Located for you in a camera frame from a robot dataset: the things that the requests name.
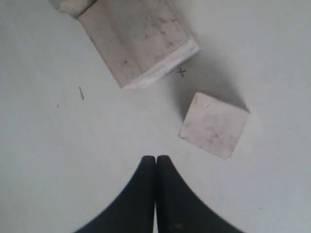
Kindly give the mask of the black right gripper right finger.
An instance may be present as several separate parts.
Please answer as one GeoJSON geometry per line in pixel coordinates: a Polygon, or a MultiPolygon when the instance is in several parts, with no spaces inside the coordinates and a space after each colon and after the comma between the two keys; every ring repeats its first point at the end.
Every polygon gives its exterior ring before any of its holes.
{"type": "Polygon", "coordinates": [[[189,188],[167,155],[156,160],[156,218],[159,233],[240,233],[189,188]]]}

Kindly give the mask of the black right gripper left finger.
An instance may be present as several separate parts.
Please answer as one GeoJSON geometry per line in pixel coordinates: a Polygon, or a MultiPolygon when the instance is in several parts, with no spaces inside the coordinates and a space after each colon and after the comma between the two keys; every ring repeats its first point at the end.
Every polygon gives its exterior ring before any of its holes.
{"type": "Polygon", "coordinates": [[[78,233],[151,233],[154,229],[156,160],[143,156],[128,184],[78,233]]]}

